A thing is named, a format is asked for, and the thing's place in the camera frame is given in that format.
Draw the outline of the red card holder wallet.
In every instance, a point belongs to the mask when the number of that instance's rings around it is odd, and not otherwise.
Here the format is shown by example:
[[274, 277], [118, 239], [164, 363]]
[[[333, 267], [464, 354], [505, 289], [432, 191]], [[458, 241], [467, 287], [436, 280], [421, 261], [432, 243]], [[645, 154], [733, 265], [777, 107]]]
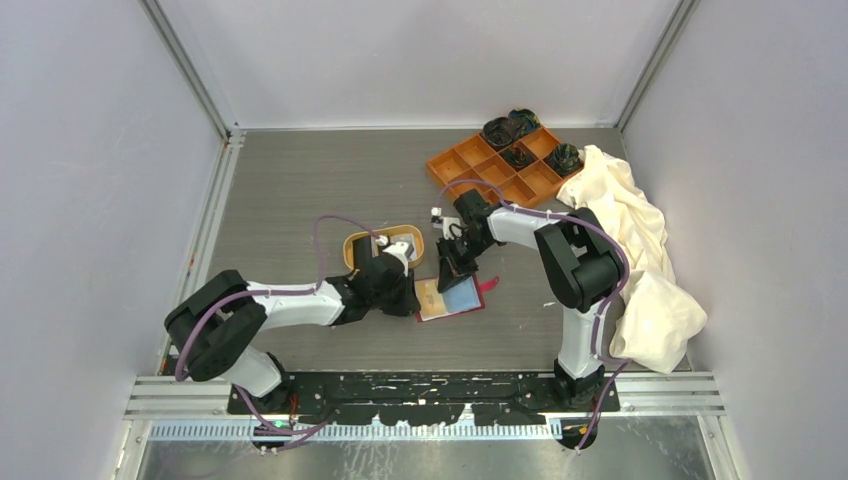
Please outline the red card holder wallet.
[[497, 287], [499, 282], [498, 276], [480, 282], [476, 275], [472, 275], [445, 293], [441, 293], [448, 309], [448, 315], [439, 319], [484, 309], [484, 294]]

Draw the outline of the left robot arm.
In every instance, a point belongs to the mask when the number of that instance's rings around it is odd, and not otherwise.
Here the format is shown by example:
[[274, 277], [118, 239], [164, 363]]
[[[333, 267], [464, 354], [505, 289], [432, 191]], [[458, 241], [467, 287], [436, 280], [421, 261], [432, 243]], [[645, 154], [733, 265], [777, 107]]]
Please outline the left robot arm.
[[312, 325], [335, 327], [369, 313], [411, 316], [414, 290], [410, 242], [391, 241], [345, 275], [312, 284], [266, 285], [225, 270], [172, 310], [164, 327], [179, 356], [178, 380], [222, 378], [250, 394], [269, 413], [292, 397], [289, 375], [276, 357], [252, 345], [261, 332]]

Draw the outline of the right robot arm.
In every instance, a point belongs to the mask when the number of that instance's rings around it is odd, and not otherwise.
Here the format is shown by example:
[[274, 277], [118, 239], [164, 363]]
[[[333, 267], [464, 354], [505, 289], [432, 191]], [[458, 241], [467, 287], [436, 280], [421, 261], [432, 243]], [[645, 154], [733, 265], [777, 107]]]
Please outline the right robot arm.
[[511, 202], [489, 203], [474, 189], [461, 194], [454, 208], [454, 217], [439, 207], [431, 210], [431, 222], [442, 233], [436, 243], [439, 292], [473, 276], [478, 257], [494, 245], [536, 251], [563, 307], [562, 343], [554, 361], [556, 400], [567, 410], [582, 409], [604, 378], [597, 341], [605, 302], [629, 272], [618, 244], [587, 208], [541, 212]]

